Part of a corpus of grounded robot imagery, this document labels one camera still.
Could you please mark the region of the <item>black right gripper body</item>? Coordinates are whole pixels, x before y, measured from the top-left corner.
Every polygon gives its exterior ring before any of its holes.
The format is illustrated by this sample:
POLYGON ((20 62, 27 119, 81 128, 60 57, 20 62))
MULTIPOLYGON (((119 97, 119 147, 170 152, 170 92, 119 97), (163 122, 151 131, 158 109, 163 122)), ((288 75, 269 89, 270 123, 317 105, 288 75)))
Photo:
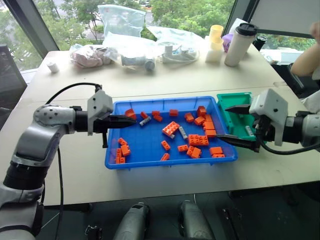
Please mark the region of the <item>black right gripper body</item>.
POLYGON ((265 136, 271 126, 271 119, 265 115, 255 116, 252 125, 255 128, 255 144, 254 151, 259 152, 260 147, 263 147, 268 152, 275 152, 274 149, 268 147, 265 143, 265 136))

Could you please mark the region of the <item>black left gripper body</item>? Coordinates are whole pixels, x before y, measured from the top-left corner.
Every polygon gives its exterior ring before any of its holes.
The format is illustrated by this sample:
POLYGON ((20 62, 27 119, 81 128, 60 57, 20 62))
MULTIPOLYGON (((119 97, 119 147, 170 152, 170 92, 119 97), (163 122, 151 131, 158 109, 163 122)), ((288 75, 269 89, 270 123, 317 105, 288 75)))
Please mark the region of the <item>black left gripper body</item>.
POLYGON ((96 119, 93 123, 93 132, 102 135, 102 147, 108 148, 107 133, 111 125, 111 117, 96 119))

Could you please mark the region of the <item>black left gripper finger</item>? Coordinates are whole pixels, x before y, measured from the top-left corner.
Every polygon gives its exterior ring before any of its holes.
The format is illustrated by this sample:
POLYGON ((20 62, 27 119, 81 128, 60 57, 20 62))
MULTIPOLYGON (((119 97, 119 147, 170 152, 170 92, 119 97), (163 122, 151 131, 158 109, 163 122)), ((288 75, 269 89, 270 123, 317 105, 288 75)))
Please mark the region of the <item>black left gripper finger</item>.
POLYGON ((137 121, 132 117, 125 115, 111 115, 110 121, 113 123, 136 123, 137 121))
POLYGON ((133 122, 129 122, 129 121, 125 121, 125 122, 112 122, 110 124, 110 128, 111 129, 123 129, 123 128, 127 128, 130 126, 135 125, 137 122, 133 121, 133 122))

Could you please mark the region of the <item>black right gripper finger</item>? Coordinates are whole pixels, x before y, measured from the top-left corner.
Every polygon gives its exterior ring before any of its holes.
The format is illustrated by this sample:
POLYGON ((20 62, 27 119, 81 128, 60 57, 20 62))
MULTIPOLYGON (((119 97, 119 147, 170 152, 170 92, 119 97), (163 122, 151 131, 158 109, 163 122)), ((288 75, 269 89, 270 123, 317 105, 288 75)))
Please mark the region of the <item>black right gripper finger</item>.
POLYGON ((215 137, 236 147, 249 149, 253 152, 259 151, 259 143, 257 141, 242 139, 236 135, 231 134, 217 134, 215 137))
POLYGON ((227 107, 225 111, 229 113, 238 114, 238 115, 249 115, 250 107, 251 107, 250 104, 238 104, 238 105, 227 107))

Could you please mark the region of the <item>person's bare hand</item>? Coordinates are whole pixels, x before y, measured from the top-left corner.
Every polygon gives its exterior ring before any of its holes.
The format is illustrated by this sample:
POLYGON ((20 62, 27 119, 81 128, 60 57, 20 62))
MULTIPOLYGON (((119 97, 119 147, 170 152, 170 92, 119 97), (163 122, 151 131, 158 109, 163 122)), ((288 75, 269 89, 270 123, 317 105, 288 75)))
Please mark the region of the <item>person's bare hand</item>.
POLYGON ((310 26, 310 35, 317 41, 320 40, 320 22, 313 22, 310 26))

